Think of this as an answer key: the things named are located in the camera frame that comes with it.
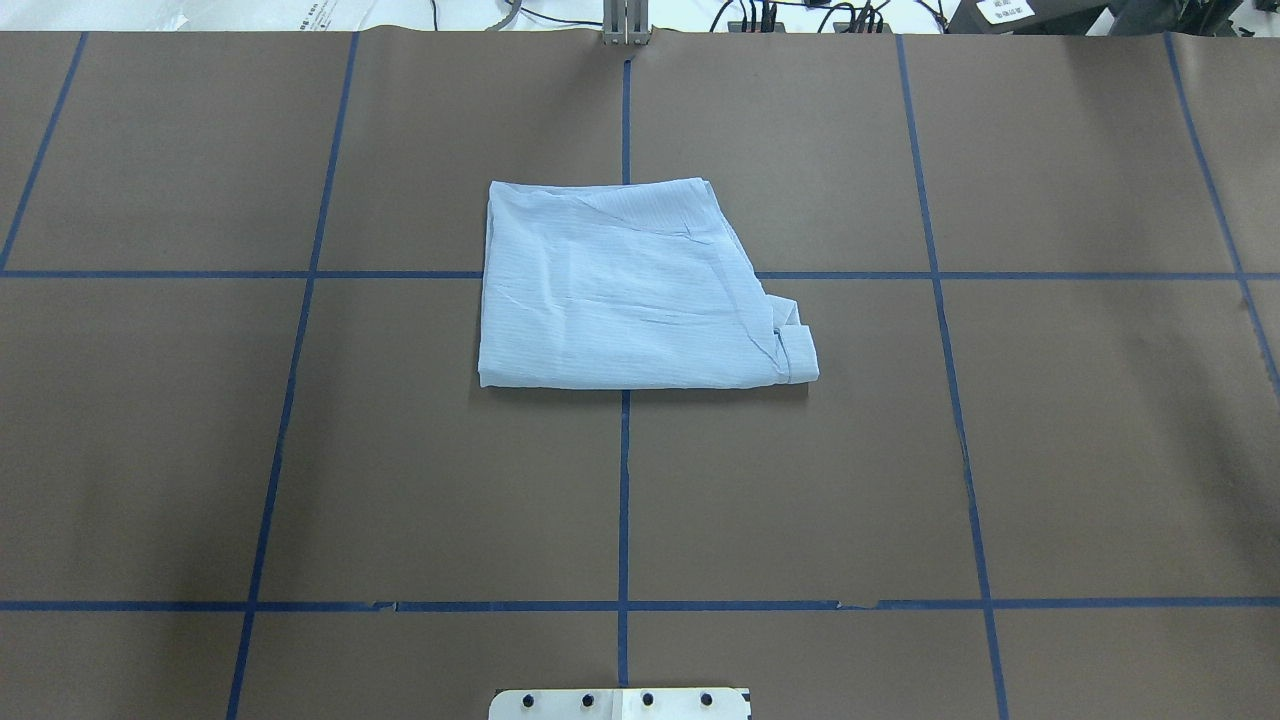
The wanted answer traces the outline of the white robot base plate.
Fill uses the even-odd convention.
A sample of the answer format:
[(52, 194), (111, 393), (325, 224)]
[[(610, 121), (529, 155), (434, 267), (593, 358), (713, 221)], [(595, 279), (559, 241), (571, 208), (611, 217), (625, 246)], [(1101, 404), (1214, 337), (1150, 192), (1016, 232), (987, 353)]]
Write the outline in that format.
[(750, 691), (732, 687), (508, 689), (489, 719), (751, 719)]

